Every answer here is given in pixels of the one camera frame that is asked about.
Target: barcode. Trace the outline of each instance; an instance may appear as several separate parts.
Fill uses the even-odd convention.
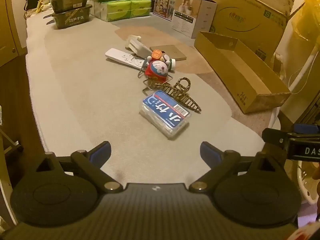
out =
[[[266,59],[266,55],[264,55],[261,51],[256,50],[256,54],[259,58],[261,58],[263,61]]]
[[[186,111],[183,107],[179,106],[178,104],[176,104],[173,108],[176,109],[183,116],[186,116],[187,114],[189,114],[188,111]]]
[[[76,3],[73,5],[73,8],[77,8],[77,7],[81,7],[82,6],[82,3]]]

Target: white remote control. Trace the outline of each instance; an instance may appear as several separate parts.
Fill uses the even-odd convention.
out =
[[[141,70],[143,62],[144,62],[143,59],[132,56],[131,54],[123,52],[118,49],[109,49],[106,52],[106,57],[108,57],[116,62],[137,68],[138,70]]]

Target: round black disc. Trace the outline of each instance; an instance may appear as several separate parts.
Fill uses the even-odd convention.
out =
[[[221,182],[214,200],[230,219],[251,227],[291,222],[301,204],[300,194],[290,181],[249,174]]]
[[[95,206],[97,190],[87,180],[52,172],[34,173],[11,196],[17,217],[38,226],[59,226],[85,217]]]

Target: open cardboard box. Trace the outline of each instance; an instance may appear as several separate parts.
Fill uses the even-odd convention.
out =
[[[240,40],[200,32],[195,47],[244,114],[282,106],[290,96],[289,89],[276,73]]]

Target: wooden floor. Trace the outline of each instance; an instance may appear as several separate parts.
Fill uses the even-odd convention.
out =
[[[14,186],[34,158],[44,152],[32,112],[25,56],[16,57],[0,67],[0,105],[3,131],[24,147],[21,154],[13,155],[7,162]]]

